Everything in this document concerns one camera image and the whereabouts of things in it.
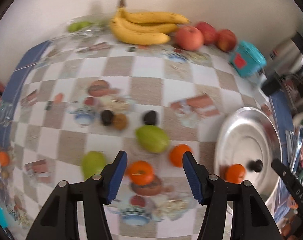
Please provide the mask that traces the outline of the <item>large front orange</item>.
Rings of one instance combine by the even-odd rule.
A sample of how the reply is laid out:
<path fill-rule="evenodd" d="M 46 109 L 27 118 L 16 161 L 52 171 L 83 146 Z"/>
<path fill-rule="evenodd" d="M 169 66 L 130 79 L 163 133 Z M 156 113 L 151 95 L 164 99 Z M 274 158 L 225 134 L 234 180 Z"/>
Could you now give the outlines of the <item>large front orange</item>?
<path fill-rule="evenodd" d="M 226 168 L 224 180 L 229 183 L 240 184 L 246 175 L 246 169 L 241 164 L 234 164 Z"/>

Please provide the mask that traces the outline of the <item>dark plum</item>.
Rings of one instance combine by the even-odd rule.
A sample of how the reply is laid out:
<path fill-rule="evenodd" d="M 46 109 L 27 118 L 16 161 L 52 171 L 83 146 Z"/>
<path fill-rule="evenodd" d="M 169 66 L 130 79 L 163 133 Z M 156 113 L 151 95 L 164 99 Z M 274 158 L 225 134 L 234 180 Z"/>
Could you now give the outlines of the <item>dark plum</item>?
<path fill-rule="evenodd" d="M 103 126 L 110 126 L 113 123 L 114 113 L 110 110 L 103 110 L 100 113 L 101 123 Z"/>
<path fill-rule="evenodd" d="M 250 161 L 248 164 L 248 169 L 256 173 L 260 173 L 263 170 L 263 167 L 263 162 L 260 159 Z"/>

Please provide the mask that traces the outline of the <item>green mango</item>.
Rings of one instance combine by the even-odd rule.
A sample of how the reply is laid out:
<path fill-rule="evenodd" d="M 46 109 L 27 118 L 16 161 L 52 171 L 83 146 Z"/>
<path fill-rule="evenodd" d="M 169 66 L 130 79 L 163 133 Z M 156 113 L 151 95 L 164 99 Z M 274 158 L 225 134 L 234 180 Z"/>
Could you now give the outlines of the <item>green mango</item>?
<path fill-rule="evenodd" d="M 143 125 L 135 130 L 135 136 L 139 145 L 151 153 L 163 153 L 170 145 L 169 136 L 158 126 Z"/>
<path fill-rule="evenodd" d="M 101 173 L 107 165 L 103 152 L 89 151 L 82 159 L 81 168 L 84 179 L 87 180 L 96 173 Z"/>

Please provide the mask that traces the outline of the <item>orange with stem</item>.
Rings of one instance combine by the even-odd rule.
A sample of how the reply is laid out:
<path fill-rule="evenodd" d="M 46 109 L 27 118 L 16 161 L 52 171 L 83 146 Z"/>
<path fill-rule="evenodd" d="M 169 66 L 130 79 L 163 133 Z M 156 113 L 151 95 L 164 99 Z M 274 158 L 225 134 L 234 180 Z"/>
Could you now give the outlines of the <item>orange with stem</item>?
<path fill-rule="evenodd" d="M 145 186 L 150 184 L 155 177 L 154 169 L 146 161 L 136 161 L 131 163 L 126 170 L 126 175 L 135 185 Z"/>

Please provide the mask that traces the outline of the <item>small orange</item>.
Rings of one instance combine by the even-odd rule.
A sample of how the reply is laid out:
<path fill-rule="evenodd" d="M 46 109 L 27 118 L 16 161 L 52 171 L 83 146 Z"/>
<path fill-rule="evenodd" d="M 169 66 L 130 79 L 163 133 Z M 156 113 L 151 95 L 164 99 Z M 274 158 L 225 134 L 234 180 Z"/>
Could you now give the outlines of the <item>small orange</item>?
<path fill-rule="evenodd" d="M 171 164 L 175 167 L 183 167 L 183 155 L 185 152 L 193 153 L 193 150 L 186 144 L 174 146 L 169 153 L 169 161 Z"/>

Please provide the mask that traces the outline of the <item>brown fruit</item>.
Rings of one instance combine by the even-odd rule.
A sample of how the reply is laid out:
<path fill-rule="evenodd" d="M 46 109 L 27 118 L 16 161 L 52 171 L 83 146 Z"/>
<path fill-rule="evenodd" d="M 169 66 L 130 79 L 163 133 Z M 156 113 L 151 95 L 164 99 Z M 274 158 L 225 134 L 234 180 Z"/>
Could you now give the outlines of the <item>brown fruit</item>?
<path fill-rule="evenodd" d="M 128 126 L 128 119 L 125 114 L 115 114 L 112 120 L 113 127 L 122 131 Z"/>

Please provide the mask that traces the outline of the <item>dark avocado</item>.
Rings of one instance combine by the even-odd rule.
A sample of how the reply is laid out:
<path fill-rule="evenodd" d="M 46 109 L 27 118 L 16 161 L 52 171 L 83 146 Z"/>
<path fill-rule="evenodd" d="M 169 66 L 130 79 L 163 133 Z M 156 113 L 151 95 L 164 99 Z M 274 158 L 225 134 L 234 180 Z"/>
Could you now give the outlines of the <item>dark avocado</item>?
<path fill-rule="evenodd" d="M 158 113 L 154 110 L 147 111 L 143 115 L 145 125 L 156 126 L 158 124 Z"/>

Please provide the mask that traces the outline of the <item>clear container with green fruits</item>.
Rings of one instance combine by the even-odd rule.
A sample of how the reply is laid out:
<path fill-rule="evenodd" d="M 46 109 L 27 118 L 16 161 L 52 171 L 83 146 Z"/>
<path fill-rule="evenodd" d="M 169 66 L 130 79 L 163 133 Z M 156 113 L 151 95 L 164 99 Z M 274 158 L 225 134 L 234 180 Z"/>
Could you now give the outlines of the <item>clear container with green fruits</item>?
<path fill-rule="evenodd" d="M 95 37 L 105 32 L 108 28 L 106 18 L 94 21 L 70 21 L 51 37 L 51 40 L 60 40 L 65 38 Z"/>

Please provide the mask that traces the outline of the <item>silver metal plate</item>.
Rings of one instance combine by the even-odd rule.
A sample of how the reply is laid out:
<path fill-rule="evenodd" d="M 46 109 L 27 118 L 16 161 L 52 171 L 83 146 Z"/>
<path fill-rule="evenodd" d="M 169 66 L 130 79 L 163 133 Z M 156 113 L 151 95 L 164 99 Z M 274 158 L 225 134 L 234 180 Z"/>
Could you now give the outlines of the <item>silver metal plate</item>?
<path fill-rule="evenodd" d="M 265 204 L 269 204 L 279 183 L 279 176 L 271 168 L 275 158 L 282 160 L 279 135 L 265 113 L 254 107 L 242 107 L 225 119 L 215 147 L 215 174 L 222 178 L 229 166 L 243 165 L 244 179 L 249 180 Z M 257 159 L 264 165 L 260 173 L 248 169 L 249 162 Z"/>

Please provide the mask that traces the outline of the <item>clear container with orange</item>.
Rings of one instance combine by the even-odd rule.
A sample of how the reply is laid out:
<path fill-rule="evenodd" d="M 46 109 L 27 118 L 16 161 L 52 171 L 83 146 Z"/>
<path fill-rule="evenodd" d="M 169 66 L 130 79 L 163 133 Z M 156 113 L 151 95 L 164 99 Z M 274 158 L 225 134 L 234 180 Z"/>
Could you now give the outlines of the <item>clear container with orange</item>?
<path fill-rule="evenodd" d="M 7 206 L 12 198 L 13 165 L 8 151 L 0 147 L 0 206 Z"/>

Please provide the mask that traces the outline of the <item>black power adapter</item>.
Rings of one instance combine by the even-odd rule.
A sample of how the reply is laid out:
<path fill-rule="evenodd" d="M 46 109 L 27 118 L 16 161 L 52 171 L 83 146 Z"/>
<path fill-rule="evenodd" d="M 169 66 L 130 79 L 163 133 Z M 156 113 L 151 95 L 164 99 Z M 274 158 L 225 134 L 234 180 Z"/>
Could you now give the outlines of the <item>black power adapter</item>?
<path fill-rule="evenodd" d="M 277 73 L 275 73 L 263 82 L 261 90 L 266 96 L 271 96 L 281 89 L 282 83 L 282 78 Z"/>

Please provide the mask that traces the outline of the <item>patterned tablecloth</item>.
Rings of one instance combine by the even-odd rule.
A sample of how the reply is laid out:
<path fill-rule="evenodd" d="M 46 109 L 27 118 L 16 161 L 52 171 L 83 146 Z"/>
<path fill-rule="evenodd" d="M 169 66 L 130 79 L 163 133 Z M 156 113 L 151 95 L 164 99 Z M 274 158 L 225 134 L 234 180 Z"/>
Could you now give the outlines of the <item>patterned tablecloth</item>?
<path fill-rule="evenodd" d="M 8 229 L 25 239 L 46 198 L 60 180 L 83 180 L 81 162 L 89 151 L 110 163 L 124 150 L 128 162 L 146 161 L 156 175 L 152 186 L 132 189 L 125 177 L 107 208 L 118 239 L 194 239 L 200 229 L 196 204 L 170 150 L 186 144 L 196 160 L 214 172 L 220 127 L 233 111 L 269 102 L 240 77 L 229 56 L 213 47 L 197 52 L 171 45 L 128 46 L 111 34 L 44 42 L 30 49 L 13 72 L 3 100 L 13 120 L 0 130 L 0 146 L 13 165 L 10 203 L 2 206 Z M 100 113 L 125 114 L 128 126 L 103 126 Z M 135 130 L 154 110 L 170 139 L 166 151 L 144 150 Z"/>

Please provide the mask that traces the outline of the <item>glass mug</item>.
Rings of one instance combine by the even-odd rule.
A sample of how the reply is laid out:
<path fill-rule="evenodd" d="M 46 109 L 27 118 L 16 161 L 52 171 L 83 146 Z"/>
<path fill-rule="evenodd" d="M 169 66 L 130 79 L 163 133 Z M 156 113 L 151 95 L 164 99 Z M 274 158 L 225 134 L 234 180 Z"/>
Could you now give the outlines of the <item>glass mug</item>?
<path fill-rule="evenodd" d="M 13 104 L 0 100 L 0 127 L 7 127 L 13 120 Z"/>

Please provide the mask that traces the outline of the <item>steel kettle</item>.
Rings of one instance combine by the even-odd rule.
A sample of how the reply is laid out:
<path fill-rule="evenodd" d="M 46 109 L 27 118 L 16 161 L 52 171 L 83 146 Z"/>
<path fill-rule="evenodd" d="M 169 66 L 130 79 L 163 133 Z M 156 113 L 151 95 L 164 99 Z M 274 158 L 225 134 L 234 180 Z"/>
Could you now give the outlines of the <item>steel kettle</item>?
<path fill-rule="evenodd" d="M 264 67 L 267 78 L 289 74 L 303 76 L 303 35 L 299 32 L 276 46 Z"/>

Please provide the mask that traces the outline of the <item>teal plastic box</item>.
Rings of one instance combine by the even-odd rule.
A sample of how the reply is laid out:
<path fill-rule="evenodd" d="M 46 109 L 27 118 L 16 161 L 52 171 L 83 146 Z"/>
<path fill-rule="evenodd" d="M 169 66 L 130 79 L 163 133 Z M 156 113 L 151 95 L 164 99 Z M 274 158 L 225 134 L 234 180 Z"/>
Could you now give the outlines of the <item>teal plastic box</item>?
<path fill-rule="evenodd" d="M 240 41 L 231 54 L 230 64 L 239 76 L 250 77 L 266 66 L 266 59 L 255 45 Z"/>

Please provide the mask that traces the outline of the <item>right red apple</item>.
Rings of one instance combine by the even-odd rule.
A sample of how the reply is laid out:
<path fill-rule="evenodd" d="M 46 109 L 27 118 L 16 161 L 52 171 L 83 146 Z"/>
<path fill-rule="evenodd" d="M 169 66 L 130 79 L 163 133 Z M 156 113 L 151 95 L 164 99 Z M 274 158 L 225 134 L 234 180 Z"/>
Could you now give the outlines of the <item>right red apple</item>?
<path fill-rule="evenodd" d="M 223 52 L 229 52 L 234 50 L 237 45 L 237 38 L 235 34 L 228 29 L 221 29 L 218 31 L 216 47 Z"/>

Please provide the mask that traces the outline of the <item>red apple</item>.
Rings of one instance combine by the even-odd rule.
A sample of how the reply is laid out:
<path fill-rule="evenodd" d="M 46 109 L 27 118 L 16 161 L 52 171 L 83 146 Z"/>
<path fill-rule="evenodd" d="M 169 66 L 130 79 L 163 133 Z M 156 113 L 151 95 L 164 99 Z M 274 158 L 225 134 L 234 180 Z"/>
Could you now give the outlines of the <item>red apple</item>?
<path fill-rule="evenodd" d="M 203 34 L 196 27 L 185 25 L 175 33 L 175 43 L 184 50 L 196 51 L 203 45 Z"/>
<path fill-rule="evenodd" d="M 203 35 L 203 44 L 211 45 L 215 44 L 218 39 L 218 33 L 216 29 L 206 22 L 198 22 L 195 27 L 201 31 Z"/>
<path fill-rule="evenodd" d="M 216 47 L 223 52 L 229 52 L 234 50 L 237 45 L 237 38 L 235 34 L 228 29 L 221 29 L 218 31 Z"/>

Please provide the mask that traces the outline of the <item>middle red apple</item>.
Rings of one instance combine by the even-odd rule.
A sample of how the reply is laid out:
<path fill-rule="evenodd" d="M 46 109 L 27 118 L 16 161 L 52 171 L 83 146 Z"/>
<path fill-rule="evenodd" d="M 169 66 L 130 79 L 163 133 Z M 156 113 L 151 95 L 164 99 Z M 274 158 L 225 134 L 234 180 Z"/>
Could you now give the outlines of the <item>middle red apple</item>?
<path fill-rule="evenodd" d="M 201 31 L 203 35 L 203 44 L 211 45 L 215 44 L 218 39 L 218 33 L 216 29 L 206 22 L 198 22 L 195 27 Z"/>

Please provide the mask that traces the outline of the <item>front red apple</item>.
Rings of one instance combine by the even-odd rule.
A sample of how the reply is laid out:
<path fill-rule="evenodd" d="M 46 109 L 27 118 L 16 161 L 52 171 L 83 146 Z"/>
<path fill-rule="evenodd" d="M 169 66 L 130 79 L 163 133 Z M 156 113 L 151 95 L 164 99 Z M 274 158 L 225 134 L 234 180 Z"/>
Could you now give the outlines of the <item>front red apple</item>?
<path fill-rule="evenodd" d="M 175 33 L 175 43 L 184 50 L 196 51 L 203 45 L 203 34 L 196 27 L 185 25 Z"/>

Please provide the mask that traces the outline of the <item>yellow banana bunch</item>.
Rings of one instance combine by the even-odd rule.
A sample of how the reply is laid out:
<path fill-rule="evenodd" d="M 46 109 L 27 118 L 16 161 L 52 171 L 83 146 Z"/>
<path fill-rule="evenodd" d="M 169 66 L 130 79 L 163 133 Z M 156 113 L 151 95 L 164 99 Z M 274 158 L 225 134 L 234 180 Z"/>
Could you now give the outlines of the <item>yellow banana bunch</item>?
<path fill-rule="evenodd" d="M 168 43 L 170 34 L 177 31 L 179 25 L 188 23 L 188 18 L 172 12 L 128 12 L 126 0 L 119 0 L 109 28 L 120 42 L 152 46 Z"/>

